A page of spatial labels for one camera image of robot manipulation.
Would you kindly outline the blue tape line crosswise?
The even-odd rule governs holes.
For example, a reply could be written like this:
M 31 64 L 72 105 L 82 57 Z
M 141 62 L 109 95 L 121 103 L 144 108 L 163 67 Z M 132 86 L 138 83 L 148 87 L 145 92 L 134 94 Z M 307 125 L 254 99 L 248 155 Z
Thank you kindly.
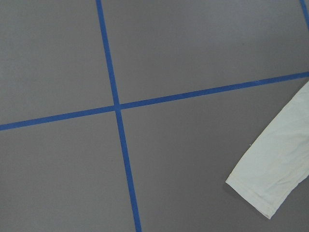
M 142 107 L 142 106 L 147 106 L 147 105 L 152 105 L 152 104 L 159 104 L 163 102 L 171 102 L 171 101 L 183 100 L 183 99 L 188 99 L 188 98 L 193 98 L 193 97 L 206 96 L 210 94 L 227 92 L 227 91 L 232 91 L 232 90 L 237 90 L 237 89 L 268 85 L 268 84 L 290 81 L 290 80 L 301 79 L 301 78 L 308 78 L 308 76 L 309 76 L 308 72 L 301 72 L 301 73 L 295 73 L 295 74 L 284 75 L 284 76 L 279 76 L 279 77 L 262 79 L 262 80 L 227 85 L 227 86 L 222 86 L 222 87 L 214 87 L 214 88 L 180 93 L 180 94 L 169 95 L 169 96 L 164 96 L 164 97 L 122 103 L 119 106 L 114 106 L 114 105 L 104 106 L 100 108 L 65 113 L 65 114 L 60 114 L 60 115 L 55 115 L 55 116 L 41 117 L 41 118 L 30 119 L 30 120 L 25 120 L 25 121 L 2 124 L 0 126 L 0 130 L 6 131 L 6 130 L 12 130 L 12 129 L 22 128 L 22 127 L 44 124 L 44 123 L 63 121 L 67 119 L 114 112 L 117 109 L 121 109 L 121 110 L 131 109 L 131 108 L 137 108 L 137 107 Z

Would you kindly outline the cream long-sleeve printed shirt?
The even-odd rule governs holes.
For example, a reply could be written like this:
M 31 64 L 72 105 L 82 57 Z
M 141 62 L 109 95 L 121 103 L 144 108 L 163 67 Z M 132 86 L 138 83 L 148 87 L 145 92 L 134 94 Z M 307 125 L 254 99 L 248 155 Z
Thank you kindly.
M 226 183 L 267 219 L 309 175 L 309 85 L 244 153 Z

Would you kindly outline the blue tape line corner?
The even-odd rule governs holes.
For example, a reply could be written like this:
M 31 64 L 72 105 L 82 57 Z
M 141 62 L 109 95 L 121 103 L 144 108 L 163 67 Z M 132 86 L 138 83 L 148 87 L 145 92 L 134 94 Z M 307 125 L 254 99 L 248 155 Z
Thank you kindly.
M 300 0 L 299 2 L 300 2 L 300 5 L 301 5 L 301 9 L 302 9 L 302 12 L 303 12 L 303 16 L 304 16 L 304 19 L 305 19 L 305 22 L 306 22 L 307 29 L 309 29 L 309 12 L 308 12 L 308 8 L 307 8 L 307 5 L 306 5 L 306 1 Z

